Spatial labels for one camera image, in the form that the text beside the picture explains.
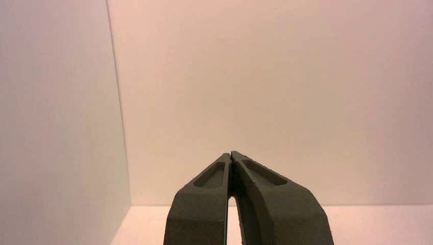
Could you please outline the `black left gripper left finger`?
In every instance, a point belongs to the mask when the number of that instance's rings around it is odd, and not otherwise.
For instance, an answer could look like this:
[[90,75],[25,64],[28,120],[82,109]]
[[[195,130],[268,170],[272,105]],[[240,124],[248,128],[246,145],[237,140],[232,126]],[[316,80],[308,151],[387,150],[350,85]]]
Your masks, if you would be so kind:
[[164,244],[226,244],[229,153],[223,153],[175,195]]

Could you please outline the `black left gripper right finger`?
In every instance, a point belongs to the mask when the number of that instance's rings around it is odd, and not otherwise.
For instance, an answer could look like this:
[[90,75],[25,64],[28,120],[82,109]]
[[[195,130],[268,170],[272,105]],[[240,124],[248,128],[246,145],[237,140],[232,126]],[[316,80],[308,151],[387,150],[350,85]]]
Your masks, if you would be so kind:
[[243,244],[333,244],[327,215],[307,188],[237,152],[232,194]]

